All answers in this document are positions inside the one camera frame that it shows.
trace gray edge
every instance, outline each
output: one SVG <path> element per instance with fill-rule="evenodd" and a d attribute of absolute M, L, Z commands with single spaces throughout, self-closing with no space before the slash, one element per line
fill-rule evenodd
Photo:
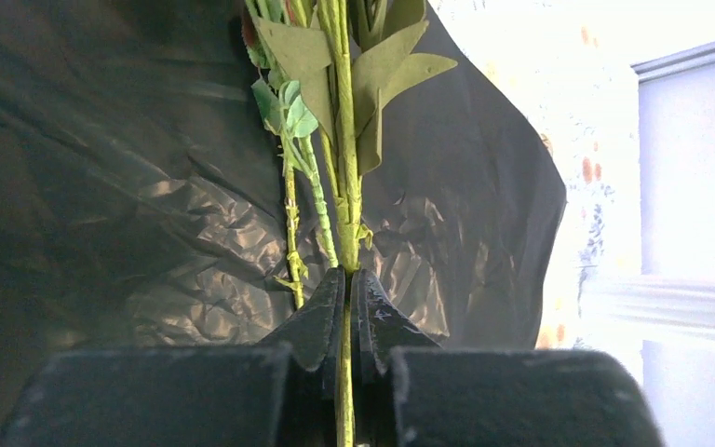
<path fill-rule="evenodd" d="M 631 68 L 640 77 L 640 83 L 676 75 L 687 70 L 705 67 L 715 63 L 715 42 L 700 47 L 687 49 L 679 53 L 632 65 Z"/>

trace black plastic sheet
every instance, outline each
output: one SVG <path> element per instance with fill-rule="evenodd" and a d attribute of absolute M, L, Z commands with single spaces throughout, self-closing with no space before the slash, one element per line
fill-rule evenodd
<path fill-rule="evenodd" d="M 0 2 L 0 420 L 50 352 L 252 343 L 290 315 L 280 158 L 238 7 Z M 445 346 L 532 348 L 565 189 L 429 18 L 416 50 L 459 66 L 384 112 L 364 264 Z M 325 263 L 308 197 L 310 293 Z"/>

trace floral pattern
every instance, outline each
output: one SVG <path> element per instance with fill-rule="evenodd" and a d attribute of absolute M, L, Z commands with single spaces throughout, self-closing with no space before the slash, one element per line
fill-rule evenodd
<path fill-rule="evenodd" d="M 537 347 L 580 345 L 582 281 L 640 273 L 637 76 L 601 48 L 589 24 L 546 0 L 430 3 L 539 131 L 566 184 Z"/>

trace crumpled plastic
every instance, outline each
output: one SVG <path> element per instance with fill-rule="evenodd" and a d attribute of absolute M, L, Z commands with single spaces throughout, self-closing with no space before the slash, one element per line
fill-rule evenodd
<path fill-rule="evenodd" d="M 0 420 L 54 351 L 247 344 L 292 312 L 274 280 L 287 275 L 281 160 L 238 8 L 0 2 Z M 532 348 L 565 188 L 428 17 L 416 52 L 459 66 L 384 110 L 364 266 L 446 347 Z M 299 195 L 310 293 L 326 264 Z"/>

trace artificial plant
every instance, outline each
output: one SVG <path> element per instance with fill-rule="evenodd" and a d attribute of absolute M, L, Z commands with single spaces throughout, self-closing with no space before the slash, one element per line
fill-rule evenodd
<path fill-rule="evenodd" d="M 351 275 L 360 268 L 360 241 L 371 245 L 371 231 L 360 220 L 361 190 L 363 176 L 382 163 L 383 108 L 404 90 L 450 70 L 456 62 L 412 53 L 428 25 L 426 0 L 246 0 L 246 6 L 249 54 L 254 64 L 269 71 L 267 81 L 262 76 L 254 84 L 254 94 L 265 126 L 283 148 L 289 259 L 296 264 L 291 266 L 291 286 L 299 288 L 295 275 L 304 269 L 294 242 L 294 169 L 311 181 L 320 226 L 323 233 L 330 229 L 310 143 L 315 129 L 331 180 L 341 242 L 340 256 L 331 257 L 331 265 L 341 264 Z M 354 59 L 353 39 L 361 50 Z M 326 249 L 327 237 L 323 234 Z M 349 309 L 346 304 L 338 372 L 340 446 L 354 444 Z"/>

